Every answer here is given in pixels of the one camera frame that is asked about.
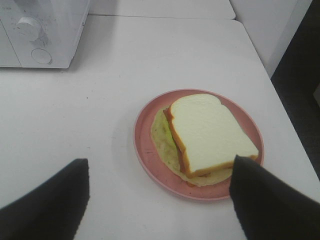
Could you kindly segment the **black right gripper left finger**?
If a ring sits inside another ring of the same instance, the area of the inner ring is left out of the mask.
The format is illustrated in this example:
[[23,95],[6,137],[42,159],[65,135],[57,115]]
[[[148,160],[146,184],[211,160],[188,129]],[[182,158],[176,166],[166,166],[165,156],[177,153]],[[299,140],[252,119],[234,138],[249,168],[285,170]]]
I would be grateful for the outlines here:
[[89,163],[78,158],[0,209],[2,240],[72,240],[90,199]]

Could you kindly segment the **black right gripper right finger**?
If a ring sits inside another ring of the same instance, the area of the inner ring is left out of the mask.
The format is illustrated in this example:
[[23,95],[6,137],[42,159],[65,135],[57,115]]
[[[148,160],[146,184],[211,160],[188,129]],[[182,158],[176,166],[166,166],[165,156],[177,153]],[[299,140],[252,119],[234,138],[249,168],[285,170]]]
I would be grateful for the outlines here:
[[320,204],[248,157],[235,157],[229,193],[249,240],[320,238]]

